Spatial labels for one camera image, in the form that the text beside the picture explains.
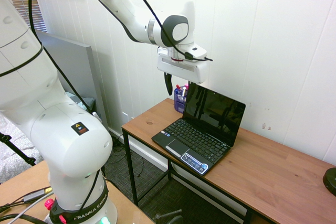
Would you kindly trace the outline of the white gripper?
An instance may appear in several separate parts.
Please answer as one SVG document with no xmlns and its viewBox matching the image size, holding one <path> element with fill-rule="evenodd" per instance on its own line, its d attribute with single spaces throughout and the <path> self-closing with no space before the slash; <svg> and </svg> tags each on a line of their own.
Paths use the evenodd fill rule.
<svg viewBox="0 0 336 224">
<path fill-rule="evenodd" d="M 203 83 L 208 75 L 207 61 L 191 62 L 184 60 L 182 63 L 177 63 L 163 51 L 159 52 L 157 68 L 165 72 L 164 80 L 169 95 L 173 93 L 172 75 L 188 80 L 189 87 L 196 85 L 196 83 Z"/>
</svg>

